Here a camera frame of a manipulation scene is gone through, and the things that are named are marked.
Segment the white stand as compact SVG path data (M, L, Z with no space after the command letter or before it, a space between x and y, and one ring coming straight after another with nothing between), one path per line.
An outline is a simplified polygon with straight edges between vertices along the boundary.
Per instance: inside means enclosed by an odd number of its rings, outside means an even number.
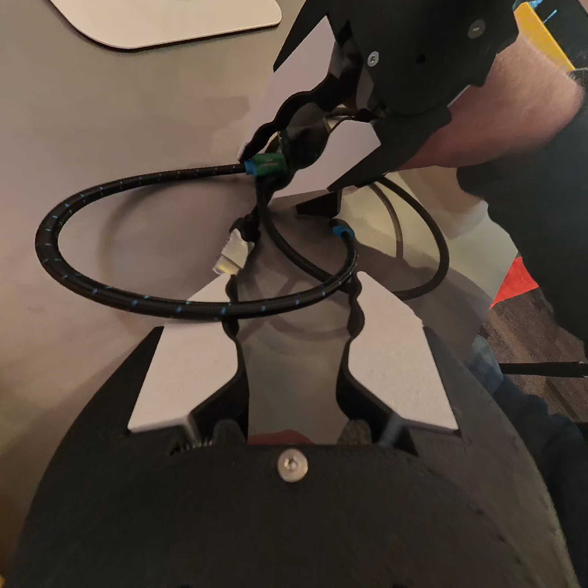
M135 50L271 28L276 1L51 1L77 31L103 46Z

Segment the orange traffic cone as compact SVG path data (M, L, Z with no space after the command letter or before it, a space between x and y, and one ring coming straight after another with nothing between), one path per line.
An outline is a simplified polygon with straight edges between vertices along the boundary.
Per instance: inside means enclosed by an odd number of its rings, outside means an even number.
M535 290L538 287L539 286L537 282L527 271L523 262L523 258L518 256L513 260L511 267L505 275L504 280L500 285L500 288L497 291L496 296L490 306L490 309L498 303L511 298L516 298L517 296Z

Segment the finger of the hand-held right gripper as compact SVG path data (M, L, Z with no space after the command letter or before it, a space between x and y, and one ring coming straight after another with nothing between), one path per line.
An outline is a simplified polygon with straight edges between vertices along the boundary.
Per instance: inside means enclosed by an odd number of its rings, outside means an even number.
M332 192L331 186L380 146L369 122L344 120L330 133L325 149L312 165L295 171L274 199L314 199Z
M322 110L328 125L343 105L352 116L366 107L364 59L353 39L337 42L327 17L270 75L261 100L249 114L238 158L248 160L262 151L306 105Z

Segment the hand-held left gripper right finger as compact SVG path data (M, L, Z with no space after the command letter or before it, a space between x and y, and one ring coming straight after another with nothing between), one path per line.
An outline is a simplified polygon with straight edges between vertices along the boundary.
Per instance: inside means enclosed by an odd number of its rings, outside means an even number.
M352 278L349 301L336 381L345 416L364 421L378 445L412 445L410 429L457 433L422 320L363 271Z

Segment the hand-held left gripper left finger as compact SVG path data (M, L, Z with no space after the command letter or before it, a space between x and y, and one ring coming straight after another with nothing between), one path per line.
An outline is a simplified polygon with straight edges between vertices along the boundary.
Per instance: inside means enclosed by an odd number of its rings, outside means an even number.
M128 422L132 433L180 427L193 445L217 422L248 434L249 386L236 319L163 328Z

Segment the yellow plastic bin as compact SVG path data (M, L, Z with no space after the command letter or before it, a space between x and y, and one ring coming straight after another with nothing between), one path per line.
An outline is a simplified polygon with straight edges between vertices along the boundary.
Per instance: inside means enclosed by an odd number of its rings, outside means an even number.
M533 48L566 72L575 70L563 49L557 43L546 25L540 19L535 9L527 1L516 4L513 8L514 17L519 34L527 40Z

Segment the person's blue jeans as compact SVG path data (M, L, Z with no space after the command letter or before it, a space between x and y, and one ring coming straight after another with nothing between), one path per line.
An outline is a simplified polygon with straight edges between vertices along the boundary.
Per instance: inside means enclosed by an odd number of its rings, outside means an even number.
M554 504L587 507L587 441L567 416L552 413L504 375L488 342L478 336L466 365L514 426L543 477Z

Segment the person's right forearm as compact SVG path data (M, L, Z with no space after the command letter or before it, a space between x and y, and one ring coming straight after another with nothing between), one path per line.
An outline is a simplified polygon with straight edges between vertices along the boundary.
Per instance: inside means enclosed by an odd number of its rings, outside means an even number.
M587 70L565 72L520 38L450 112L401 170L455 168L587 350Z

